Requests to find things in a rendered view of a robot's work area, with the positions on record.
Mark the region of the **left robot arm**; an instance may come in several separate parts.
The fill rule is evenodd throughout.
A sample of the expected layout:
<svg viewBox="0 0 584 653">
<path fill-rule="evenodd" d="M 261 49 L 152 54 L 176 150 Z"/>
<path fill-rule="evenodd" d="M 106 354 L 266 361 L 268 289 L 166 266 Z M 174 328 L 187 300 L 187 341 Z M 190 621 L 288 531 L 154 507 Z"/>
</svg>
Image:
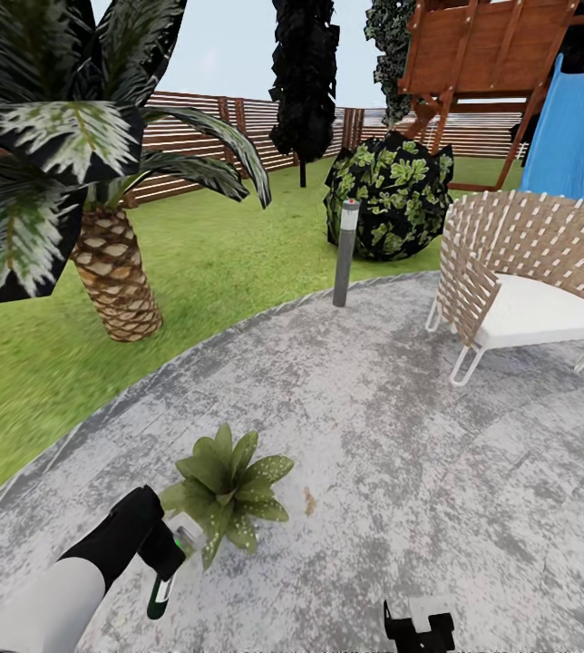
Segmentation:
<svg viewBox="0 0 584 653">
<path fill-rule="evenodd" d="M 93 615 L 138 554 L 162 582 L 170 581 L 206 534 L 182 512 L 165 511 L 148 485 L 129 492 L 110 512 L 90 523 L 33 585 L 0 612 L 0 653 L 73 653 Z"/>
</svg>

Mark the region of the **insectifuge atomizer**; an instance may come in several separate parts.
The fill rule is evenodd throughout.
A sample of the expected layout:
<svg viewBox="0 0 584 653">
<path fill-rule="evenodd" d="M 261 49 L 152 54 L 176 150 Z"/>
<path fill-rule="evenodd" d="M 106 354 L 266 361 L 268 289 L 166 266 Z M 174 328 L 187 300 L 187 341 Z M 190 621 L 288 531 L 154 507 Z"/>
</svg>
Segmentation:
<svg viewBox="0 0 584 653">
<path fill-rule="evenodd" d="M 173 588 L 173 582 L 175 579 L 176 578 L 173 575 L 171 576 L 170 581 L 162 583 L 162 579 L 157 577 L 155 584 L 153 585 L 153 590 L 151 591 L 150 603 L 148 603 L 148 618 L 159 619 L 164 615 L 166 604 L 170 598 L 171 589 Z"/>
</svg>

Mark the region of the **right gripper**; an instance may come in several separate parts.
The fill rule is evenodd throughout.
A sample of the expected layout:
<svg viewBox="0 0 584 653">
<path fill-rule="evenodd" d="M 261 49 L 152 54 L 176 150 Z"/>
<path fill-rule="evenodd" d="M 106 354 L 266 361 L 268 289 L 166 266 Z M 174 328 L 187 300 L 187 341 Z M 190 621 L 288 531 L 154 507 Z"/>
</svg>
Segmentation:
<svg viewBox="0 0 584 653">
<path fill-rule="evenodd" d="M 448 653 L 455 649 L 452 632 L 455 631 L 451 613 L 434 614 L 429 618 L 431 631 L 418 634 L 412 618 L 392 619 L 384 610 L 385 633 L 394 639 L 398 653 Z"/>
</svg>

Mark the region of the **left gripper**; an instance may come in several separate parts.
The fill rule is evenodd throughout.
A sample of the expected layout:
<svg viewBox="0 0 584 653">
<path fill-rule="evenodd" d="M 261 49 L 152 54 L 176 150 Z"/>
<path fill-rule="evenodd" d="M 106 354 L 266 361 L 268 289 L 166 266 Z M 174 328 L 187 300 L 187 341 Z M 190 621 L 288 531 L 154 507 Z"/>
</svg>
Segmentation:
<svg viewBox="0 0 584 653">
<path fill-rule="evenodd" d="M 170 581 L 171 576 L 175 575 L 187 559 L 177 542 L 173 541 L 168 528 L 161 532 L 161 541 L 156 542 L 152 550 L 140 551 L 139 557 L 148 567 L 155 570 L 162 582 Z"/>
</svg>

